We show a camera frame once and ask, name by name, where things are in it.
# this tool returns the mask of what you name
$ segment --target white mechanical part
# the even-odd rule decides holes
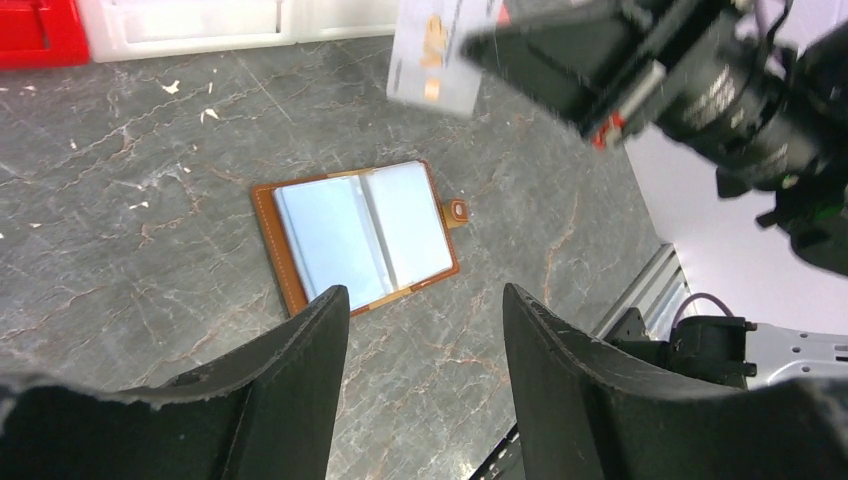
[[[848,377],[848,336],[758,323],[746,335],[745,361],[757,365],[749,390],[798,377]]]

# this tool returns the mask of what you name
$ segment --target white card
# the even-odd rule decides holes
[[[401,0],[386,94],[468,117],[483,74],[460,55],[468,33],[494,28],[503,0]]]

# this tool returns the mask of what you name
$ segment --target white container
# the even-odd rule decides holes
[[[95,62],[389,35],[399,0],[77,0]]]

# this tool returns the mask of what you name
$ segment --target black cable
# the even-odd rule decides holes
[[[730,311],[730,308],[722,302],[718,297],[710,293],[693,293],[689,296],[683,303],[680,304],[680,308],[677,309],[677,313],[674,314],[674,321],[671,322],[671,329],[674,330],[674,327],[680,322],[683,317],[683,312],[686,310],[686,307],[692,305],[692,302],[695,300],[709,300],[713,302],[719,309],[721,309],[722,313],[724,313],[727,317],[732,317],[733,312]]]

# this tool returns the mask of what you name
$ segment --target white page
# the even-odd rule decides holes
[[[362,174],[386,263],[400,290],[453,266],[427,169],[407,162]]]
[[[274,199],[307,300],[344,285],[355,310],[391,293],[359,177],[278,188]]]

